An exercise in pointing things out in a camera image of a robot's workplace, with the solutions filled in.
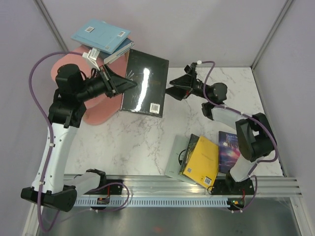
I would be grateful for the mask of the teal 20000 Leagues book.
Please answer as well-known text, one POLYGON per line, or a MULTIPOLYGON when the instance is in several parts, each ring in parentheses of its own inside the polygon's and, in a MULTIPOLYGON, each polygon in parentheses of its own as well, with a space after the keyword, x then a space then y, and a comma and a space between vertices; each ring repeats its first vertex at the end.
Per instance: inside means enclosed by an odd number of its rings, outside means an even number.
POLYGON ((112 54, 101 52, 99 57, 103 60, 104 64, 112 63, 129 51, 129 49, 131 49, 133 46, 134 42, 131 39, 126 38, 112 54))

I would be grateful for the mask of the black hardcover book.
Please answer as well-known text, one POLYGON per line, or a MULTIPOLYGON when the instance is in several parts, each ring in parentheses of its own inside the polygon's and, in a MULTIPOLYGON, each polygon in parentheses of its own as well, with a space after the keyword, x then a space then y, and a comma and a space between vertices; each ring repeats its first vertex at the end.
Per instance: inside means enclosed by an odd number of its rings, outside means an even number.
POLYGON ((126 78, 137 86, 124 92, 121 111, 162 118, 168 68, 169 60, 131 49, 126 78))

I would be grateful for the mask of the light blue book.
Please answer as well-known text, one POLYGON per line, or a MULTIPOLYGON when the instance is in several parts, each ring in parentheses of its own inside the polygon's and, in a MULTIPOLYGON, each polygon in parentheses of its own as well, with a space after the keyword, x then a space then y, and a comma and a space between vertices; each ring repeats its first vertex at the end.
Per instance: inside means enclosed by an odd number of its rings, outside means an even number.
POLYGON ((71 39, 80 44, 112 54, 130 33, 131 31, 127 29, 108 24, 101 20, 91 19, 77 30, 71 36, 71 39))

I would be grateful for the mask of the green secret garden book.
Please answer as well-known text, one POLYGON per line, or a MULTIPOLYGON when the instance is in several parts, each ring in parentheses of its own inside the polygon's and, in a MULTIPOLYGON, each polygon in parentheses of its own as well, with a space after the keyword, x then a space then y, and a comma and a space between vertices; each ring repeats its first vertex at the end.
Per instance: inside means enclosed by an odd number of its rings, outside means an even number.
POLYGON ((192 152, 194 151, 194 148, 195 148, 198 140, 199 140, 199 136, 191 134, 190 139, 189 139, 189 143, 188 143, 188 147, 186 148, 185 155, 182 159, 181 167, 179 170, 179 174, 182 176, 184 176, 184 170, 187 166, 187 163, 189 162, 190 156, 191 156, 192 152))

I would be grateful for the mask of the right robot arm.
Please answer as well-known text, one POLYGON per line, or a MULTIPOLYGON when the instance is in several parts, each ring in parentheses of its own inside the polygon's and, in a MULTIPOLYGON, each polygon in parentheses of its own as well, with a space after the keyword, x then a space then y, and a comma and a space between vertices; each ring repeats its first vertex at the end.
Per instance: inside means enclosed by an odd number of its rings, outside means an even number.
POLYGON ((202 104, 202 113, 210 120, 223 123, 236 131, 241 156, 226 175, 225 188, 235 194, 243 187, 243 181, 249 179, 259 163, 272 151, 278 156, 278 148, 269 121, 265 114, 247 115, 225 105, 227 85, 214 83, 208 85, 197 77, 197 67, 204 62, 199 60, 184 68, 185 74, 170 81, 166 94, 176 100, 190 95, 206 99, 202 104))

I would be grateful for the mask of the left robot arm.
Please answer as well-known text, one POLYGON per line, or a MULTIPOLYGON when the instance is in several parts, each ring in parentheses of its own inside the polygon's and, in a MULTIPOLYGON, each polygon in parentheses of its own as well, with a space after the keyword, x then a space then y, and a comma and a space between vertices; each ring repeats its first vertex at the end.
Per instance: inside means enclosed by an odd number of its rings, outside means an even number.
POLYGON ((70 147, 87 110, 85 103, 101 94, 112 98, 137 86, 133 80, 114 73, 107 65, 94 77, 84 79, 79 67, 65 64, 57 70, 53 103, 48 114, 48 137, 38 174, 21 198, 59 211, 69 212, 77 197, 94 191, 103 194, 108 187, 106 173, 88 169, 71 181, 64 181, 70 147))

